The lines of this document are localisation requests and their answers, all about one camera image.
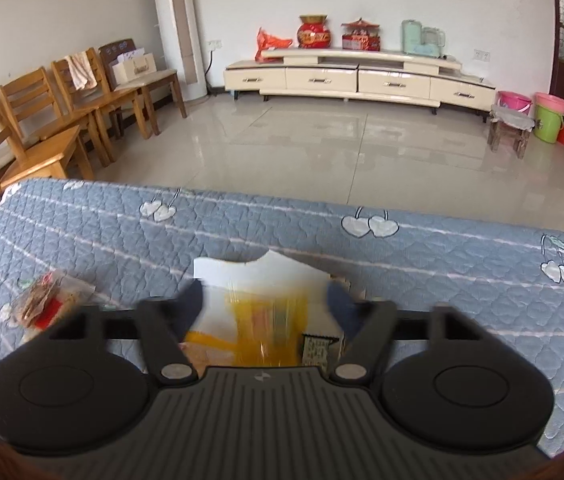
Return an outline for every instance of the blue quilted mattress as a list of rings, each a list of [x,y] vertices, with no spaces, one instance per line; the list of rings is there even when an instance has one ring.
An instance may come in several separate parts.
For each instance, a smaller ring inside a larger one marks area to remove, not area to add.
[[[174,296],[194,258],[275,250],[349,280],[354,292],[426,310],[450,303],[550,378],[540,443],[564,449],[564,233],[398,211],[185,189],[29,180],[0,206],[0,312],[53,269],[130,306]],[[0,314],[0,358],[22,330]]]

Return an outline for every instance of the floor-standing air conditioner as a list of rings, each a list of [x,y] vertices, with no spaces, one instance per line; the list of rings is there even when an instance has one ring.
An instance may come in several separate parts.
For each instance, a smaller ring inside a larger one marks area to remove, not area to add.
[[[178,71],[185,101],[206,95],[193,0],[155,0],[168,68]]]

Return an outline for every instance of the wall outlet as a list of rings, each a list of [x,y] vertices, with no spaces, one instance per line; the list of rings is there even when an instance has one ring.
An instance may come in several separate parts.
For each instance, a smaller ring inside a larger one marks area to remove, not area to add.
[[[491,62],[491,53],[485,52],[484,50],[474,50],[473,51],[473,59],[477,59],[478,61],[483,61],[485,63]]]
[[[222,40],[211,40],[206,42],[209,50],[219,50],[222,48]]]

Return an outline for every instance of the round pad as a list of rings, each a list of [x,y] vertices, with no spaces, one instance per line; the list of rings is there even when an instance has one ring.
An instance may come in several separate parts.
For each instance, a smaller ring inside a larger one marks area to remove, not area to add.
[[[515,352],[449,340],[404,359],[381,400],[404,430],[437,447],[493,452],[534,442],[553,411],[549,381]]]
[[[507,380],[499,373],[480,366],[455,366],[440,372],[435,389],[449,402],[467,408],[486,408],[508,394]]]
[[[0,362],[0,440],[20,452],[97,446],[132,425],[148,402],[143,374],[121,357],[75,346],[46,355],[29,349]]]

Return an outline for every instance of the power cord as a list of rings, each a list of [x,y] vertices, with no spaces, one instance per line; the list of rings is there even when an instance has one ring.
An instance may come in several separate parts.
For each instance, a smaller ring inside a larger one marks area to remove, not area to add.
[[[208,83],[208,79],[206,78],[206,75],[208,74],[209,70],[211,70],[211,67],[213,66],[213,51],[211,50],[209,52],[209,56],[210,56],[210,61],[208,64],[208,68],[206,70],[204,70],[204,82],[206,83],[206,93],[209,95],[215,95],[213,87]]]

